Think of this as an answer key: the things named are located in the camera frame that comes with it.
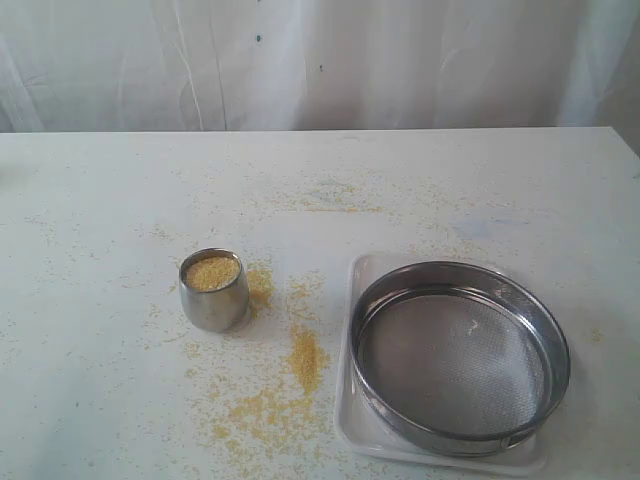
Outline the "pile of grains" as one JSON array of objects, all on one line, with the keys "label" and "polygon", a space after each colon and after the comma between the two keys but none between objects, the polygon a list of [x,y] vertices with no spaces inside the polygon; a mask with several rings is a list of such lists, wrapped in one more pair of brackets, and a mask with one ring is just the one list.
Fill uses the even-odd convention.
[{"label": "pile of grains", "polygon": [[231,284],[239,272],[240,266],[233,257],[207,257],[187,268],[185,282],[199,292],[214,291]]}]

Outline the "round steel mesh sieve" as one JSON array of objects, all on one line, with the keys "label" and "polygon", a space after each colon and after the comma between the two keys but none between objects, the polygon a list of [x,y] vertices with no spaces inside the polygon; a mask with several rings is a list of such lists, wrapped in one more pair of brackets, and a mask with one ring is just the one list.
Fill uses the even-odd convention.
[{"label": "round steel mesh sieve", "polygon": [[549,309],[481,266],[426,261],[394,269],[357,298],[348,326],[356,381],[407,441],[460,457],[531,437],[567,391],[566,337]]}]

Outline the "stainless steel cup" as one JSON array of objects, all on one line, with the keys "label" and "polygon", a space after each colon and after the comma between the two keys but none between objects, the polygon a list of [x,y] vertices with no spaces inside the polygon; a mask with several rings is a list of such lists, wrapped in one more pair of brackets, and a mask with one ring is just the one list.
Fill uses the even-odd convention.
[{"label": "stainless steel cup", "polygon": [[[213,256],[233,257],[240,266],[236,279],[226,287],[214,291],[199,292],[186,282],[186,270],[198,260]],[[245,268],[232,251],[207,248],[187,257],[179,270],[180,296],[183,311],[196,327],[215,333],[225,332],[241,323],[249,311],[249,287]]]}]

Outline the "white plastic tray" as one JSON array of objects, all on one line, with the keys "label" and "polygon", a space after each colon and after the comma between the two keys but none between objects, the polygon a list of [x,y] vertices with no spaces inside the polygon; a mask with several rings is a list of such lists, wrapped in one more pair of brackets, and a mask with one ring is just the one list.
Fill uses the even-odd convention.
[{"label": "white plastic tray", "polygon": [[530,477],[540,472],[547,463],[548,455],[537,434],[494,456],[447,457],[423,450],[406,441],[368,405],[352,372],[348,342],[351,310],[359,296],[376,279],[422,259],[417,254],[378,251],[355,258],[349,267],[334,407],[334,428],[337,435],[349,450],[386,461],[507,477]]}]

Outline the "white backdrop curtain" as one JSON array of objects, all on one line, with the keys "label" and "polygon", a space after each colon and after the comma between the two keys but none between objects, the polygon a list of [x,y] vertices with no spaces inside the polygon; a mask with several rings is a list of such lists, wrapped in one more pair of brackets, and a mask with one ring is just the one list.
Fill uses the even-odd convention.
[{"label": "white backdrop curtain", "polygon": [[5,1],[1,128],[639,122],[635,1]]}]

